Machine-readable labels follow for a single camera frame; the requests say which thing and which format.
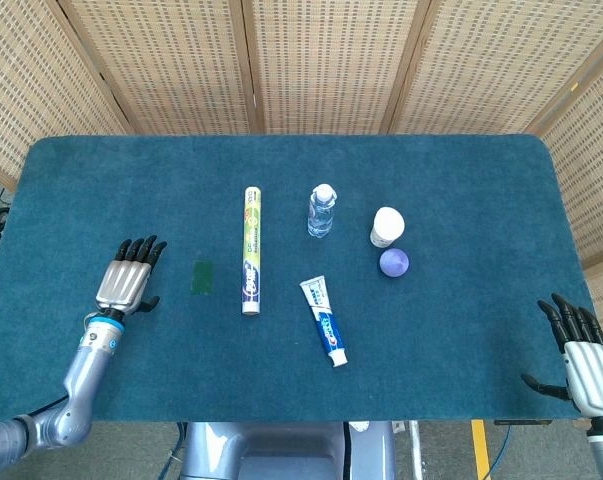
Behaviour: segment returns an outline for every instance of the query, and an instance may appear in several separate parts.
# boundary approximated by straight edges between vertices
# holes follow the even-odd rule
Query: green rectangle
[[[192,275],[192,294],[210,295],[212,293],[213,268],[211,262],[196,262]]]

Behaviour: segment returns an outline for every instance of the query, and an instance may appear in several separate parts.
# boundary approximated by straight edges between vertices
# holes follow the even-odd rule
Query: water bottle
[[[334,204],[337,194],[327,183],[312,190],[310,195],[310,213],[308,214],[308,232],[313,237],[325,237],[332,228]]]

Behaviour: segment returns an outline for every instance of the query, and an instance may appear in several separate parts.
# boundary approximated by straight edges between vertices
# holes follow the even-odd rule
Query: blue toothpaste tube
[[[325,353],[332,359],[335,367],[345,365],[348,363],[348,359],[345,356],[345,347],[341,335],[339,335],[337,322],[330,308],[325,277],[321,275],[320,277],[311,278],[301,282],[300,285],[308,304],[312,308],[312,314],[319,329],[319,336],[323,342]]]

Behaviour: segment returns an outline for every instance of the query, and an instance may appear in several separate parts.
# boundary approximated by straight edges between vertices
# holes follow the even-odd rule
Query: bottle cap
[[[390,248],[379,259],[381,271],[388,277],[400,277],[408,271],[410,260],[403,250]]]
[[[348,359],[345,356],[345,350],[343,348],[332,350],[330,353],[328,353],[328,355],[332,359],[332,363],[334,363],[335,367],[340,367],[341,365],[348,363]]]
[[[317,200],[323,203],[328,203],[333,198],[337,198],[337,194],[334,189],[328,185],[327,183],[322,183],[317,188],[315,188],[314,193],[317,195]]]
[[[373,232],[378,237],[376,243],[384,243],[384,245],[377,246],[385,247],[394,242],[403,234],[404,229],[403,217],[394,208],[381,207],[374,216]]]

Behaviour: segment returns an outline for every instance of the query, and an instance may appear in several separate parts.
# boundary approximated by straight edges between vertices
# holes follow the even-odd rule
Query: white toothpaste tube
[[[312,308],[314,320],[319,330],[325,353],[332,359],[335,367],[348,363],[345,356],[345,347],[339,334],[337,322],[332,315],[328,289],[325,286],[325,277],[311,278],[300,283],[305,298]]]
[[[245,189],[243,213],[243,281],[241,312],[258,315],[261,310],[261,190]]]

